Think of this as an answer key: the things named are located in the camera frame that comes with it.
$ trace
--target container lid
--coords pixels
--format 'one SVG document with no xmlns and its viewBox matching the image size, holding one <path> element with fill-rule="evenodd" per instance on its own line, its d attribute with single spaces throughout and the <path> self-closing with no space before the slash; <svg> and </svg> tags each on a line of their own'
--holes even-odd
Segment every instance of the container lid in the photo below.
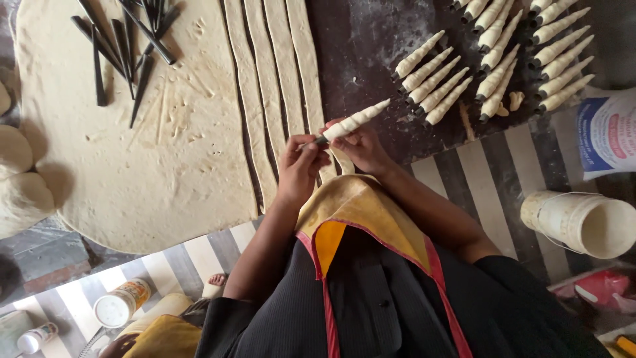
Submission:
<svg viewBox="0 0 636 358">
<path fill-rule="evenodd" d="M 95 318 L 106 328 L 123 326 L 130 318 L 130 307 L 124 299 L 114 295 L 100 297 L 93 307 Z"/>
<path fill-rule="evenodd" d="M 24 354 L 33 354 L 40 349 L 40 341 L 30 334 L 23 334 L 18 338 L 18 348 Z"/>
</svg>

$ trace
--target striped floor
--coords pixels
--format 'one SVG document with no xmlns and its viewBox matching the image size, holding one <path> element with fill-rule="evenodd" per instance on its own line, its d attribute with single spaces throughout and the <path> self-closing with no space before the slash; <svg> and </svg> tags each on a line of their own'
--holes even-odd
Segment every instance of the striped floor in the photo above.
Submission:
<svg viewBox="0 0 636 358">
<path fill-rule="evenodd" d="M 596 191 L 594 182 L 582 181 L 575 114 L 571 110 L 525 124 L 417 162 L 410 169 L 478 220 L 505 255 L 518 259 L 546 285 L 557 283 L 602 262 L 550 243 L 527 229 L 519 212 L 525 196 L 537 190 Z M 205 278 L 232 270 L 260 222 L 201 236 L 17 301 L 0 308 L 0 313 L 27 310 L 36 323 L 51 320 L 60 326 L 61 335 L 34 357 L 77 357 L 99 328 L 91 307 L 107 291 L 131 278 L 148 281 L 154 294 L 137 316 L 171 292 L 199 297 Z"/>
</svg>

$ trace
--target black shirt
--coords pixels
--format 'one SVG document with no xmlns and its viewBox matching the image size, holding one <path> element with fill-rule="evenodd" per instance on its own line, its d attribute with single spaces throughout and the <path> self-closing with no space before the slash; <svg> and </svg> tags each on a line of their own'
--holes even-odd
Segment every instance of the black shirt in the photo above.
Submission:
<svg viewBox="0 0 636 358">
<path fill-rule="evenodd" d="M 474 357 L 610 357 L 516 260 L 474 264 L 435 246 L 446 295 Z M 342 357 L 457 357 L 435 282 L 347 227 L 328 273 Z M 261 308 L 210 302 L 197 357 L 326 357 L 322 282 L 302 243 Z"/>
</svg>

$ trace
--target hand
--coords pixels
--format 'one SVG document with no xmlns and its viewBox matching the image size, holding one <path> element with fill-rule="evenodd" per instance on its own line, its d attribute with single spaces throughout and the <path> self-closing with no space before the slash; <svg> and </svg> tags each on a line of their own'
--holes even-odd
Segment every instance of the hand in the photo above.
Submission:
<svg viewBox="0 0 636 358">
<path fill-rule="evenodd" d="M 99 358 L 122 358 L 137 343 L 135 341 L 137 337 L 139 333 L 126 334 L 117 338 L 106 347 Z"/>
<path fill-rule="evenodd" d="M 344 118 L 329 121 L 321 133 L 342 120 Z M 378 134 L 366 124 L 344 137 L 334 139 L 331 145 L 347 154 L 360 170 L 376 178 L 397 166 L 382 148 Z"/>
<path fill-rule="evenodd" d="M 287 141 L 287 148 L 279 162 L 276 203 L 300 210 L 314 192 L 318 170 L 331 164 L 329 155 L 312 143 L 315 139 L 313 134 L 302 134 L 291 136 Z"/>
</svg>

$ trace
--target bucket handle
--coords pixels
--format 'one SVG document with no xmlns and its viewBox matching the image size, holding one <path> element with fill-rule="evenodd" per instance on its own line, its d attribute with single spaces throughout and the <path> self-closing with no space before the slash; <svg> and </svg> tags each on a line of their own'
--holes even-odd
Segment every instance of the bucket handle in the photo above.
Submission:
<svg viewBox="0 0 636 358">
<path fill-rule="evenodd" d="M 543 210 L 543 206 L 544 206 L 544 205 L 545 205 L 548 201 L 550 201 L 550 200 L 552 200 L 552 199 L 555 199 L 555 198 L 558 198 L 558 197 L 560 197 L 560 196 L 565 196 L 565 195 L 567 195 L 567 194 L 587 194 L 587 195 L 600 195 L 600 196 L 602 196 L 601 194 L 599 194 L 599 193 L 595 193 L 595 192 L 564 192 L 564 193 L 559 194 L 559 195 L 557 195 L 557 196 L 553 196 L 553 197 L 549 198 L 548 200 L 545 200 L 545 201 L 541 204 L 541 206 L 539 207 L 539 210 L 537 210 L 537 224 L 539 224 L 539 227 L 538 227 L 538 229 L 539 229 L 539 233 L 541 233 L 541 234 L 542 234 L 543 236 L 545 236 L 545 237 L 546 237 L 546 238 L 547 238 L 547 239 L 548 239 L 551 243 L 555 244 L 555 245 L 556 245 L 556 246 L 558 246 L 558 247 L 562 247 L 562 248 L 564 248 L 564 249 L 566 249 L 566 250 L 570 250 L 571 252 L 575 252 L 575 253 L 577 253 L 577 254 L 585 255 L 584 253 L 582 253 L 582 252 L 578 252 L 577 250 L 574 250 L 573 248 L 569 248 L 567 245 L 564 245 L 563 243 L 559 243 L 559 242 L 555 241 L 555 239 L 554 239 L 554 238 L 551 238 L 550 236 L 548 236 L 548 235 L 545 233 L 545 231 L 543 230 L 543 225 L 541 224 L 541 221 L 539 220 L 539 215 L 541 215 L 541 210 Z"/>
</svg>

